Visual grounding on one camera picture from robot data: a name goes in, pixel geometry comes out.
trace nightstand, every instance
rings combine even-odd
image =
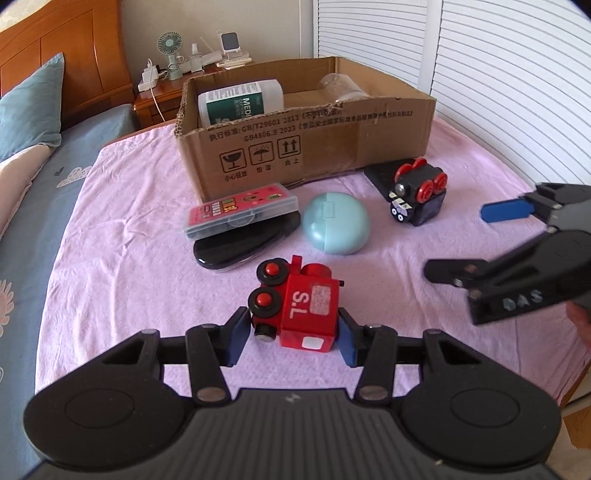
[[[223,69],[216,67],[215,64],[207,65],[205,73],[186,73],[178,80],[159,80],[158,85],[154,88],[154,96],[158,102],[162,115],[166,121],[176,118],[178,109],[181,106],[181,97],[183,96],[183,85],[192,77],[201,77],[203,75],[211,75],[212,73],[222,72]],[[148,128],[153,125],[163,123],[162,117],[158,113],[152,93],[150,91],[141,92],[134,102],[134,110],[138,115],[139,124],[141,128]]]

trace cardboard box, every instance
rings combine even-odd
[[[316,88],[333,72],[349,75],[372,98],[326,102]],[[267,79],[281,84],[285,110],[200,127],[199,94]],[[354,61],[280,60],[187,81],[175,135],[198,197],[209,202],[424,155],[434,111],[431,96]]]

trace closet door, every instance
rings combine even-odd
[[[363,63],[417,86],[427,0],[317,0],[317,53]]]
[[[444,0],[438,114],[531,183],[591,184],[591,22],[568,0]]]

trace desk fan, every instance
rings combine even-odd
[[[183,38],[176,32],[168,32],[158,39],[158,50],[168,56],[168,79],[178,80],[183,76],[176,54],[183,46]]]

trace pink cloth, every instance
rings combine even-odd
[[[463,134],[435,120],[429,162],[449,174],[438,217],[419,228],[394,222],[388,204],[363,174],[317,181],[295,190],[303,211],[323,192],[346,192],[371,217],[368,244],[348,257],[314,250],[300,231],[262,257],[226,273],[211,273],[193,258],[183,234],[196,204],[173,138],[173,127],[153,129],[106,147],[82,188],[48,285],[37,352],[37,390],[145,328],[183,335],[200,323],[224,323],[258,287],[265,258],[302,255],[327,264],[345,280],[340,305],[359,323],[382,323],[400,335],[439,328],[496,359],[560,398],[591,360],[564,306],[482,327],[471,324],[466,292],[422,278],[429,258],[491,259],[534,236],[535,219],[487,225],[483,203],[530,190],[507,166]],[[396,392],[418,379],[400,368]],[[360,369],[338,350],[321,354],[249,339],[237,366],[224,369],[239,387],[331,388],[351,393]],[[189,394],[187,370],[167,367],[166,382]]]

